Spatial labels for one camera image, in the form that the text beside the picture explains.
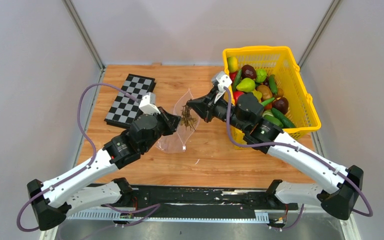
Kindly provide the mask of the brown twig peanut bunch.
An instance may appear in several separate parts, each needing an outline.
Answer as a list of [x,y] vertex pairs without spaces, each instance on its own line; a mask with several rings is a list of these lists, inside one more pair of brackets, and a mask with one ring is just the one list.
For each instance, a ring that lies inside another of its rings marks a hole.
[[198,119],[192,116],[191,108],[185,103],[182,106],[180,125],[189,128],[191,131],[196,131],[195,126],[197,123]]

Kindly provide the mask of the clear zip top bag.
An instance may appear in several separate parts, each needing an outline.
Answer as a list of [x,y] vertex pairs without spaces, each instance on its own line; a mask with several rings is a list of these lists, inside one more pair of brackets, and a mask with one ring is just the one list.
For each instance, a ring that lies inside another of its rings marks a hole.
[[[181,116],[183,105],[193,98],[194,97],[190,89],[188,89],[184,93],[184,95],[180,97],[178,101],[174,104],[172,108],[172,113],[174,115]],[[193,110],[191,110],[191,114],[193,117],[197,118],[197,124],[195,125],[195,128],[197,130],[201,118]],[[186,144],[194,132],[194,130],[190,130],[189,128],[185,128],[184,126],[182,126],[180,122],[175,133],[173,133],[172,135],[163,136],[157,141],[156,148],[166,154],[185,152]]]

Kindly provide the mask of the long green cucumber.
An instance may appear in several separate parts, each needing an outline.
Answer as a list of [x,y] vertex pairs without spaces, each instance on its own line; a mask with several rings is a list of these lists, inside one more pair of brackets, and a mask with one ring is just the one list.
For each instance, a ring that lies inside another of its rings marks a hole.
[[268,98],[268,99],[262,101],[262,102],[261,102],[261,105],[264,106],[264,107],[266,107],[267,105],[271,104],[274,100],[275,100],[274,97]]

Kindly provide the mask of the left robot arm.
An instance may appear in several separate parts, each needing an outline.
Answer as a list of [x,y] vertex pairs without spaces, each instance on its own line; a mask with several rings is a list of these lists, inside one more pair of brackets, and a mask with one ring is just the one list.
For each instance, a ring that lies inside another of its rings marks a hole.
[[158,107],[158,111],[142,114],[91,158],[62,175],[47,181],[31,180],[26,185],[29,201],[23,207],[32,207],[38,224],[36,229],[46,231],[61,224],[77,206],[86,205],[78,199],[83,188],[139,160],[161,137],[174,134],[181,116],[162,107]]

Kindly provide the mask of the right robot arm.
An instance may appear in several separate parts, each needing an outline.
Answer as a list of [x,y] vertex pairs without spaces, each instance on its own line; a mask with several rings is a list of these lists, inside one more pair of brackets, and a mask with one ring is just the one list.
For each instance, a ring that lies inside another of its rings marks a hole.
[[263,118],[264,107],[252,93],[241,95],[236,105],[222,96],[215,86],[207,95],[190,99],[186,105],[207,123],[217,118],[226,123],[228,131],[231,127],[241,130],[245,144],[236,142],[228,133],[234,145],[276,157],[314,180],[313,184],[274,180],[265,195],[270,208],[297,203],[321,207],[340,220],[348,220],[351,213],[373,216],[362,192],[364,171],[360,167],[337,164],[297,142],[280,126]]

